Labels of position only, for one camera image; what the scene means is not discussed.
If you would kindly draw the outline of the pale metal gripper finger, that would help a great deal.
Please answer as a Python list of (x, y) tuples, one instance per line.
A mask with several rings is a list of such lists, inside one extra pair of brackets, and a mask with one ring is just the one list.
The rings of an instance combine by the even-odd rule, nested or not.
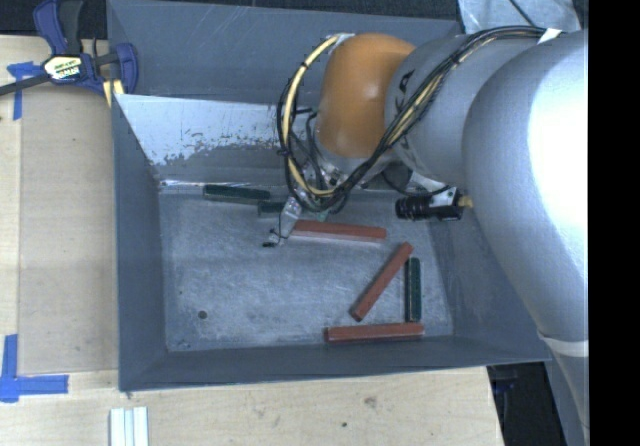
[(279, 213), (278, 219), (276, 220), (276, 224), (279, 221), (284, 222), (284, 221), (297, 220), (298, 222), (301, 214), (302, 214), (302, 207), (300, 203), (294, 197), (289, 197), (286, 203), (284, 204), (281, 212)]
[(290, 238), (296, 224), (297, 220), (284, 222), (279, 221), (269, 230), (267, 238), (263, 241), (262, 246), (264, 248), (282, 246)]

